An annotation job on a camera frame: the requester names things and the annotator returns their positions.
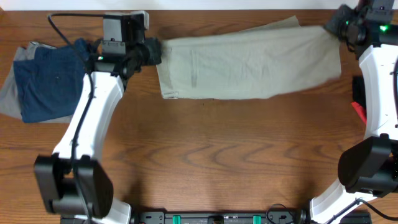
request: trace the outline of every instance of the black base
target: black base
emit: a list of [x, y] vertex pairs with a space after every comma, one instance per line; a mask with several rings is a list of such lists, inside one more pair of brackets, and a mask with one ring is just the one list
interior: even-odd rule
[[[297, 224], [292, 215], [294, 210], [278, 210], [269, 212], [269, 218], [275, 224]], [[84, 220], [61, 218], [61, 224], [84, 224]], [[273, 224], [267, 220], [265, 213], [164, 213], [144, 212], [140, 220], [131, 224]], [[370, 213], [351, 212], [341, 219], [340, 224], [372, 224]]]

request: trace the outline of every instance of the green connector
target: green connector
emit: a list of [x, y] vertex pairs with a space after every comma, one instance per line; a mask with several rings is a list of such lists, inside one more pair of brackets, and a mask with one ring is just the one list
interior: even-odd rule
[[253, 215], [253, 224], [261, 224], [261, 216]]
[[181, 224], [181, 216], [174, 215], [173, 216], [173, 224]]

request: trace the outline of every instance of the white wall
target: white wall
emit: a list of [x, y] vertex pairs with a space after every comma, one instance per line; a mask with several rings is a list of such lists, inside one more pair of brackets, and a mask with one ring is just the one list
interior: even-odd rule
[[172, 9], [337, 9], [359, 0], [0, 0], [5, 11], [15, 10], [172, 10]]

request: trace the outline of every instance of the wooden table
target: wooden table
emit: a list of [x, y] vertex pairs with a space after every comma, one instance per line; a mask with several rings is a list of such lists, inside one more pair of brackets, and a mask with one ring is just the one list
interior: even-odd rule
[[[17, 47], [61, 46], [48, 12], [0, 14], [0, 83]], [[224, 34], [296, 15], [322, 25], [333, 11], [149, 11], [147, 36], [171, 39]], [[102, 20], [56, 18], [71, 39], [102, 36]], [[113, 114], [102, 165], [115, 196], [168, 211], [266, 210], [304, 206], [336, 178], [341, 153], [364, 135], [351, 107], [358, 62], [341, 48], [343, 74], [318, 88], [268, 100], [163, 100], [155, 67], [135, 74]], [[33, 175], [66, 124], [24, 124], [0, 115], [0, 223], [58, 223], [46, 214]], [[396, 195], [373, 202], [398, 216]], [[376, 223], [388, 223], [372, 214]]]

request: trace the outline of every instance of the green light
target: green light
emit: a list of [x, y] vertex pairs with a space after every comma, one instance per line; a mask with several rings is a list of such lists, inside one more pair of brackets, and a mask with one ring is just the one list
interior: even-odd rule
[[380, 30], [385, 32], [388, 30], [388, 26], [380, 26]]

